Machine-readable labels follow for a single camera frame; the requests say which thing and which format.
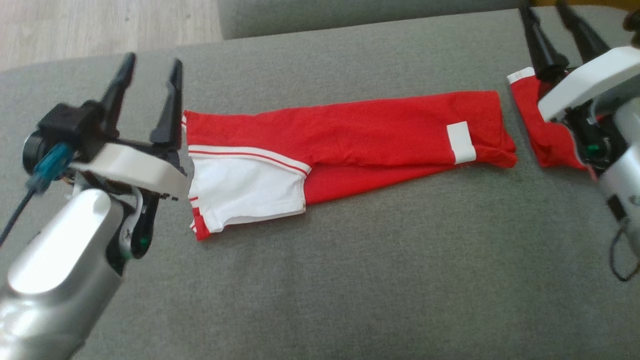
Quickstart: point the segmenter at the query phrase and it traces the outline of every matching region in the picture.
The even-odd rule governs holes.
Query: robotic arm
[[[121,139],[116,128],[135,62],[134,54],[125,57],[101,101],[58,104],[25,141],[23,165],[32,176],[21,207],[56,179],[72,184],[74,196],[9,269],[0,292],[0,359],[72,357],[126,263],[146,254],[159,201],[187,195],[177,154],[182,63],[175,60],[150,143],[139,143]]]
[[[564,0],[556,8],[572,33],[583,65],[568,69],[540,28],[530,6],[520,15],[536,77],[548,89],[538,109],[547,122],[559,122],[571,132],[580,160],[607,199],[620,231],[611,243],[609,265],[620,281],[630,280],[614,266],[614,246],[625,234],[640,258],[640,10],[629,14],[624,27],[637,31],[634,46],[611,49]]]

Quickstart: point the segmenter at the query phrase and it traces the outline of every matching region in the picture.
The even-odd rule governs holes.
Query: wooden floor
[[[0,0],[0,70],[221,41],[216,0]]]

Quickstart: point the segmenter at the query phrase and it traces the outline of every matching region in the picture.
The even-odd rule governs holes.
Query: red stripe
[[[264,159],[269,159],[271,161],[275,161],[278,164],[284,165],[286,167],[295,169],[297,171],[300,171],[303,174],[307,174],[306,171],[304,171],[303,169],[299,168],[299,167],[295,167],[293,165],[289,165],[287,163],[283,163],[280,160],[276,160],[274,158],[270,158],[269,156],[265,156],[265,155],[261,155],[261,154],[252,154],[250,152],[211,152],[211,151],[199,151],[199,150],[190,150],[189,151],[190,154],[211,154],[211,155],[249,155],[249,156],[258,156],[259,158],[264,158]]]

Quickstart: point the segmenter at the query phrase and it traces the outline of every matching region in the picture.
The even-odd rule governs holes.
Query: sofa backrest
[[[522,0],[218,0],[225,39],[516,8]]]

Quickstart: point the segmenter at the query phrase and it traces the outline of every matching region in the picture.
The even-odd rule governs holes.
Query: red garment
[[[541,167],[564,165],[585,169],[576,154],[575,143],[564,125],[545,122],[538,110],[541,87],[532,68],[518,71],[509,77],[511,92],[529,133],[531,148]]]
[[[278,211],[283,212],[282,216],[293,215],[304,211],[305,202],[317,204],[368,192],[450,170],[460,163],[478,161],[498,167],[513,167],[516,163],[515,145],[502,124],[496,92],[382,99],[258,115],[185,111],[185,117],[189,155],[198,173],[190,196],[198,197],[192,205],[193,227],[199,240],[210,232],[221,231],[225,225],[279,217]],[[220,160],[229,158],[253,163],[221,164]],[[258,163],[269,163],[269,167],[249,169]],[[235,174],[244,171],[240,167],[246,167],[247,175],[238,179]],[[267,174],[269,169],[280,173]],[[292,175],[286,174],[296,174],[301,179],[301,209],[296,208],[299,204],[293,205],[292,199],[297,195],[280,188],[280,183],[291,188],[299,186]],[[253,179],[271,175],[274,180],[265,180],[268,184]],[[255,183],[251,188],[228,185],[229,179],[241,183],[247,177]],[[205,190],[210,182],[229,188]],[[236,192],[242,193],[234,195],[243,202],[241,206],[232,205],[237,202],[231,197],[228,203],[220,200],[225,204],[216,204],[216,199]],[[256,200],[262,196],[247,194],[256,192],[273,198],[263,203]],[[275,192],[283,195],[274,197]],[[273,204],[287,205],[267,211]],[[221,209],[229,206],[233,215],[222,215]]]

